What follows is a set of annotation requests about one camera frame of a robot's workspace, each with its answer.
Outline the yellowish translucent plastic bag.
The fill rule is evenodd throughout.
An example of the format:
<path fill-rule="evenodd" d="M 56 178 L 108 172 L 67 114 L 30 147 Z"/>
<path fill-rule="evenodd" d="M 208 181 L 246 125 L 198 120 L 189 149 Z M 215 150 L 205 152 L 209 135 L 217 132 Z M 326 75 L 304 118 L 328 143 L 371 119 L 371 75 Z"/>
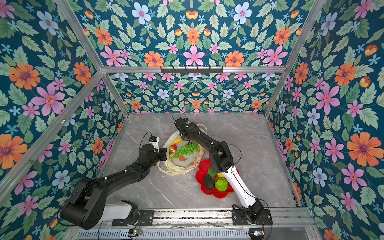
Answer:
<path fill-rule="evenodd" d="M 167 149 L 167 160 L 164 162 L 157 163 L 157 167 L 159 171 L 169 176 L 183 175 L 194 170 L 196 167 L 199 166 L 200 162 L 202 161 L 203 155 L 205 153 L 205 148 L 202 147 L 200 144 L 198 144 L 196 141 L 181 141 L 180 143 L 176 144 L 178 146 L 178 150 L 181 147 L 187 144 L 191 144 L 193 142 L 197 143 L 201 149 L 199 152 L 195 152 L 192 155 L 181 156 L 178 159 L 173 158 L 173 155 L 170 155 L 169 147 L 174 141 L 176 141 L 179 138 L 181 138 L 179 131 L 174 132 L 168 138 L 168 140 L 163 146 L 163 148 Z"/>

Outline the red flower-shaped plastic plate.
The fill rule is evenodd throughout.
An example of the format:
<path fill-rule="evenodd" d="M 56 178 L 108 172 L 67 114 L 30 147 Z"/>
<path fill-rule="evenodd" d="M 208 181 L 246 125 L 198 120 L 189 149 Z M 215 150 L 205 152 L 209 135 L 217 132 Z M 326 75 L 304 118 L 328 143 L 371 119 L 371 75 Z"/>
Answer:
<path fill-rule="evenodd" d="M 224 175 L 213 169 L 210 159 L 202 160 L 196 180 L 204 194 L 213 195 L 217 199 L 224 199 L 228 194 L 235 192 Z"/>

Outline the dark green avocado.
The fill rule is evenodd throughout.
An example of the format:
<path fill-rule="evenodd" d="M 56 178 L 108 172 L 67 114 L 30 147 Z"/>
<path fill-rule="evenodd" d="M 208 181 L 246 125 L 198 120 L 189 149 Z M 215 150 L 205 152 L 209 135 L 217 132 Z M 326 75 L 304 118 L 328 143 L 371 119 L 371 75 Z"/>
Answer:
<path fill-rule="evenodd" d="M 218 173 L 212 168 L 208 168 L 208 174 L 212 179 L 216 179 L 218 177 Z"/>

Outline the dark rough avocado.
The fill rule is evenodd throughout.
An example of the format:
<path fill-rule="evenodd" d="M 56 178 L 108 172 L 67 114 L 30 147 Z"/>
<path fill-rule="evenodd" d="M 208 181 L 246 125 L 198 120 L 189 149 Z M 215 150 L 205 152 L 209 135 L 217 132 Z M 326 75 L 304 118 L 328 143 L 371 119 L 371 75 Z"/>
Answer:
<path fill-rule="evenodd" d="M 204 186 L 207 190 L 211 191 L 215 188 L 215 181 L 209 175 L 205 175 Z"/>

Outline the light green custard apple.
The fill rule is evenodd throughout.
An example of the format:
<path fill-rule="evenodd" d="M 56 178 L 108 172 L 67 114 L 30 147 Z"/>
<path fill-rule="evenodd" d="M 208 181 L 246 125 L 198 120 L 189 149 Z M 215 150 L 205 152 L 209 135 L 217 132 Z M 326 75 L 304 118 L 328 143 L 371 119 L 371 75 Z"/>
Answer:
<path fill-rule="evenodd" d="M 215 181 L 215 188 L 220 192 L 225 192 L 229 187 L 229 183 L 226 178 L 220 177 Z"/>

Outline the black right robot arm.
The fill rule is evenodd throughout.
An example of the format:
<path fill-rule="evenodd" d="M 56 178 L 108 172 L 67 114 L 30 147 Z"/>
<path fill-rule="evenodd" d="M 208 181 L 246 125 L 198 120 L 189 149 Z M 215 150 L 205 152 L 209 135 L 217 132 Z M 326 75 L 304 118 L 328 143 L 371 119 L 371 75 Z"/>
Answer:
<path fill-rule="evenodd" d="M 216 172 L 223 174 L 234 189 L 247 221 L 252 225 L 256 224 L 265 208 L 261 200 L 251 193 L 241 179 L 228 144 L 211 138 L 197 124 L 190 123 L 187 119 L 178 118 L 174 120 L 174 125 L 183 141 L 194 141 L 209 152 L 211 166 Z"/>

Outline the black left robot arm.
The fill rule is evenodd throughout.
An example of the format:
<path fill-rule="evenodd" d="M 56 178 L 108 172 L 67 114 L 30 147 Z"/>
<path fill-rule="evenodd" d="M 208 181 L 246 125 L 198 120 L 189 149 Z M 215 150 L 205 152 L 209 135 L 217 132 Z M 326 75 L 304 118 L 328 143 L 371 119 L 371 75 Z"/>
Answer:
<path fill-rule="evenodd" d="M 80 180 L 60 210 L 59 217 L 85 230 L 93 228 L 102 221 L 108 196 L 142 181 L 152 167 L 167 160 L 167 150 L 156 149 L 151 144 L 143 145 L 138 159 L 123 170 L 106 177 Z"/>

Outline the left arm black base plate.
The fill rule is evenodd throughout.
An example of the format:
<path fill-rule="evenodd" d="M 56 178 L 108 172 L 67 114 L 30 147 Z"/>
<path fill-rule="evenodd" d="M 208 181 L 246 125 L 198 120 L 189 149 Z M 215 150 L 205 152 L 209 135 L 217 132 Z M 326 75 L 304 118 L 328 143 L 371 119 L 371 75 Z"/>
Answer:
<path fill-rule="evenodd" d="M 152 226 L 155 211 L 134 210 L 125 219 L 113 220 L 113 227 L 149 227 Z"/>

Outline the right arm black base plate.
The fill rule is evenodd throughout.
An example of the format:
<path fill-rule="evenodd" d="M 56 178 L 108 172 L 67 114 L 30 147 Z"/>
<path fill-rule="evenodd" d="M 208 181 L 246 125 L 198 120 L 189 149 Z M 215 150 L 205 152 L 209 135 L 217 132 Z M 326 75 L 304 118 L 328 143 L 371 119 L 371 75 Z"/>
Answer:
<path fill-rule="evenodd" d="M 271 212 L 264 209 L 260 215 L 246 214 L 240 209 L 232 209 L 232 221 L 234 226 L 272 226 Z"/>

